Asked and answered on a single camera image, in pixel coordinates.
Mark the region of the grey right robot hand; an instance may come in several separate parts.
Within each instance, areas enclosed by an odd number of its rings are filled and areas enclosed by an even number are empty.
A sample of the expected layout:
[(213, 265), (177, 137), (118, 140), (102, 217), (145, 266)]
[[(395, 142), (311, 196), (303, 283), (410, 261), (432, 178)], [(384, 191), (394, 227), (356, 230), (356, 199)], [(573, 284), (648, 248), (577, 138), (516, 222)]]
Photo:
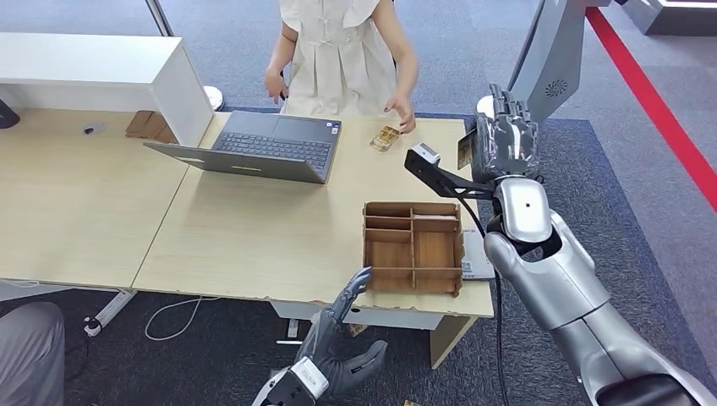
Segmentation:
[(473, 180), (488, 183), (500, 177), (539, 175), (539, 126), (528, 106), (495, 83), (476, 106)]

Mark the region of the person's left hand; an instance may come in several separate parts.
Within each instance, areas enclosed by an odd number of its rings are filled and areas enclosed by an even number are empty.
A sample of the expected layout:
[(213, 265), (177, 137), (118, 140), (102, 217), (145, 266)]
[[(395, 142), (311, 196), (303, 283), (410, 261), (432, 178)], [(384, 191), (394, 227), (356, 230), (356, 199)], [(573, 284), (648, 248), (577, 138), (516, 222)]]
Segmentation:
[(401, 134), (408, 134), (415, 129), (416, 119), (414, 110), (405, 95), (396, 93), (388, 100), (384, 107), (384, 112), (391, 111), (395, 111), (400, 118), (399, 131)]

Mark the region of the person's right hand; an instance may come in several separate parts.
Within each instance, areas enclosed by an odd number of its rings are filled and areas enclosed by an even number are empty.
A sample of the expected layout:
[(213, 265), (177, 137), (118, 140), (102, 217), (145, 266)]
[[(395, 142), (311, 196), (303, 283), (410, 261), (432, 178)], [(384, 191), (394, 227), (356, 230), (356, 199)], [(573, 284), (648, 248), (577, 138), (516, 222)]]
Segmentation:
[(288, 97), (287, 83), (282, 69), (267, 69), (265, 71), (264, 86), (268, 96), (275, 104), (285, 101)]

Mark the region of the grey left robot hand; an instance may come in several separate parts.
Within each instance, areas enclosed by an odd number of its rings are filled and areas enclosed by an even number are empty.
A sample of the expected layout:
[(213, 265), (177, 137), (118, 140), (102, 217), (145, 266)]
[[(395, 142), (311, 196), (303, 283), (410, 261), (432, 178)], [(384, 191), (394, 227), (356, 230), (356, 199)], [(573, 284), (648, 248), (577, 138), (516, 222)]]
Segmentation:
[(328, 380), (326, 393), (345, 392), (366, 381), (384, 364), (388, 343), (374, 341), (362, 354), (341, 360), (336, 355), (334, 341), (342, 333), (343, 321), (355, 299), (366, 291), (372, 268), (355, 272), (332, 304), (312, 317), (312, 327), (296, 355), (296, 361), (307, 358)]

